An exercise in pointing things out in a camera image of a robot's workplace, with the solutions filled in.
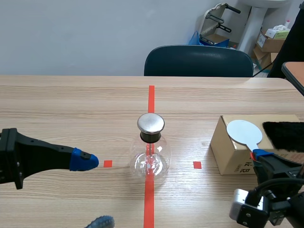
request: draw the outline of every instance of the black bristles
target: black bristles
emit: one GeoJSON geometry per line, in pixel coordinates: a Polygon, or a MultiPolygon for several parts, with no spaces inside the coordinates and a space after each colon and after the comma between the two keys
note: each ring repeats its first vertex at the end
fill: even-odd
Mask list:
{"type": "Polygon", "coordinates": [[[263,128],[276,149],[304,152],[304,123],[265,122],[263,128]]]}

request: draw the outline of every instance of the stainless steel lid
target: stainless steel lid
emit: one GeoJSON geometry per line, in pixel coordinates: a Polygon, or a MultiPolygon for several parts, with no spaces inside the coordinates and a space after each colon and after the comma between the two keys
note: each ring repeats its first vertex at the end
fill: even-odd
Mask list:
{"type": "Polygon", "coordinates": [[[165,121],[160,115],[146,113],[139,117],[137,126],[145,134],[158,134],[165,127],[165,121]]]}

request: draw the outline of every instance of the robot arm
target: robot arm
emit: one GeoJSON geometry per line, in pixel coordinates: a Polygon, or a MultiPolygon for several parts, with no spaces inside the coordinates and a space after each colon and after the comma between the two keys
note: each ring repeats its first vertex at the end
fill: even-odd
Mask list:
{"type": "Polygon", "coordinates": [[[22,189],[23,180],[45,170],[86,171],[98,166],[93,154],[62,145],[26,137],[16,128],[0,134],[0,184],[15,182],[22,189]]]}
{"type": "Polygon", "coordinates": [[[235,190],[230,217],[249,228],[263,228],[269,220],[284,218],[294,228],[304,227],[304,166],[273,153],[254,150],[254,170],[259,186],[249,192],[235,190]]]}

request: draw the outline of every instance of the cardboard box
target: cardboard box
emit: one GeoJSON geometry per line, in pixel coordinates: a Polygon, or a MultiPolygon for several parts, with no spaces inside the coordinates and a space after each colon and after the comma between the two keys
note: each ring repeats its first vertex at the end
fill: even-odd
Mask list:
{"type": "Polygon", "coordinates": [[[286,150],[277,150],[268,139],[262,124],[264,122],[299,122],[296,115],[222,115],[211,140],[211,148],[218,164],[221,175],[226,174],[254,174],[253,163],[250,159],[250,150],[242,144],[233,141],[226,130],[228,123],[233,120],[246,120],[255,124],[262,132],[263,139],[258,147],[267,152],[286,158],[288,160],[303,163],[304,152],[288,152],[286,150]]]}
{"type": "Polygon", "coordinates": [[[277,31],[274,29],[268,29],[265,33],[265,36],[268,36],[271,39],[286,39],[286,37],[289,34],[290,29],[283,30],[283,31],[277,31]]]}
{"type": "MultiPolygon", "coordinates": [[[[259,70],[264,69],[270,63],[273,63],[278,53],[262,52],[260,48],[256,47],[253,49],[253,62],[257,65],[259,70]]],[[[269,72],[273,65],[267,67],[263,72],[269,72]]]]}
{"type": "Polygon", "coordinates": [[[215,46],[215,47],[222,47],[226,48],[229,44],[229,38],[218,35],[218,34],[211,34],[206,37],[200,37],[200,42],[206,46],[215,46]]]}
{"type": "Polygon", "coordinates": [[[264,33],[260,32],[257,39],[257,46],[262,52],[280,52],[285,39],[271,39],[265,36],[264,33]]]}

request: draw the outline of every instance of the dark blue chair backrest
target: dark blue chair backrest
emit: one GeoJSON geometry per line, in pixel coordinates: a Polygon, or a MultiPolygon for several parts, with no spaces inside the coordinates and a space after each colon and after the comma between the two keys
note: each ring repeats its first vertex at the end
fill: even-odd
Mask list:
{"type": "Polygon", "coordinates": [[[147,57],[145,76],[252,77],[251,58],[242,51],[210,46],[164,46],[147,57]]]}

